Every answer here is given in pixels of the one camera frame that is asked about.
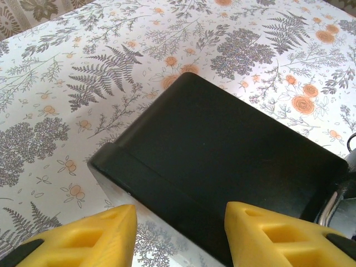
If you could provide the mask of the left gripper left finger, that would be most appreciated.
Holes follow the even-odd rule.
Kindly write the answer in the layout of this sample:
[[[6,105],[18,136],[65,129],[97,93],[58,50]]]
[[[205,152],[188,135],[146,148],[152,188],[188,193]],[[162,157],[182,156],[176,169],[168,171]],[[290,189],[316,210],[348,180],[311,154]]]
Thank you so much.
[[[137,233],[126,204],[37,234],[1,259],[1,266],[131,266]]]

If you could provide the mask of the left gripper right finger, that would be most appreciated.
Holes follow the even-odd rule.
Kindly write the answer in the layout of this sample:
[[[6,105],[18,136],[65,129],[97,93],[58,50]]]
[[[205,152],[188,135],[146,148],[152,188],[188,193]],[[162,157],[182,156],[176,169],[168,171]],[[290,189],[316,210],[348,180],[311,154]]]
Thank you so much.
[[[234,266],[355,266],[333,244],[332,228],[242,202],[226,205],[224,227]]]

